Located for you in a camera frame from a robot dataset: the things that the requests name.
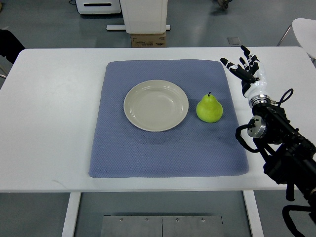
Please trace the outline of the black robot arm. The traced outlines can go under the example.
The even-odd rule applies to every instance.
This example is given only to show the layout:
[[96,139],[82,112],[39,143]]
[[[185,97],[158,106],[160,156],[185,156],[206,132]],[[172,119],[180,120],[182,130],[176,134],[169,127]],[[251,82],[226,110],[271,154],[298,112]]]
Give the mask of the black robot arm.
[[295,237],[301,237],[290,217],[291,211],[308,212],[316,219],[316,153],[315,145],[291,126],[281,104],[293,94],[287,90],[280,101],[272,102],[268,96],[259,95],[251,102],[253,117],[248,124],[236,129],[239,143],[252,153],[260,153],[265,161],[264,173],[277,184],[286,184],[286,199],[294,201],[298,188],[308,206],[287,205],[282,210],[284,222]]

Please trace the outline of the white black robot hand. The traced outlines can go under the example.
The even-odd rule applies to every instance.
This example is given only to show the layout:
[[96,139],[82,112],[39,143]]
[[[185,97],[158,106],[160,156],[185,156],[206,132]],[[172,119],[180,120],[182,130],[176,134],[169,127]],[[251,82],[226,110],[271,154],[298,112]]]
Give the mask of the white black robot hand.
[[240,64],[234,64],[226,58],[220,62],[237,78],[241,80],[242,94],[248,100],[251,108],[260,103],[270,103],[267,92],[267,79],[263,64],[247,47],[240,47],[245,58],[240,58]]

